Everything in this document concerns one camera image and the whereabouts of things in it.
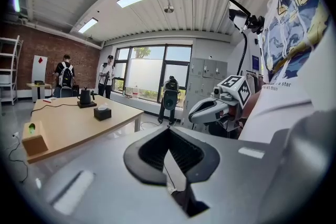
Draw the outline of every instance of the window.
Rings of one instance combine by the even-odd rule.
[[[117,49],[113,91],[132,95],[139,89],[139,98],[160,103],[163,83],[174,76],[180,86],[179,102],[185,99],[191,46],[158,45]]]

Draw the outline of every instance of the wooden box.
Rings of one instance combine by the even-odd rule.
[[[25,124],[22,144],[28,156],[48,150],[45,131],[41,121],[28,122]]]

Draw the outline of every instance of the bottle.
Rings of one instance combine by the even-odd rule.
[[[138,88],[138,85],[135,85],[135,87],[133,88],[133,97],[134,98],[138,98],[139,97],[139,88]]]

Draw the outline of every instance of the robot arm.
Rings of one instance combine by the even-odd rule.
[[[220,121],[227,131],[231,131],[238,127],[235,122],[240,118],[250,96],[251,91],[244,76],[229,76],[214,88],[212,97],[193,106],[188,119],[196,124]],[[230,106],[236,107],[235,117],[228,115]]]

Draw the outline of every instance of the white t-shirt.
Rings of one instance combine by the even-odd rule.
[[[107,73],[107,72],[110,72],[109,73],[109,76],[110,76],[110,78],[109,78],[109,80],[107,81],[107,85],[112,85],[112,79],[114,78],[114,75],[115,75],[115,70],[114,70],[114,67],[113,67],[113,65],[107,65],[107,66],[105,66],[105,68],[104,68],[104,66],[103,66],[103,64],[100,66],[100,69],[99,69],[99,73]],[[100,79],[99,79],[99,83],[100,84],[104,84],[105,83],[105,77],[103,77],[103,76],[99,76],[100,77]]]
[[[292,127],[314,109],[297,82],[321,40],[331,16],[321,0],[270,0],[261,35],[264,82],[239,139],[269,143],[274,133]]]

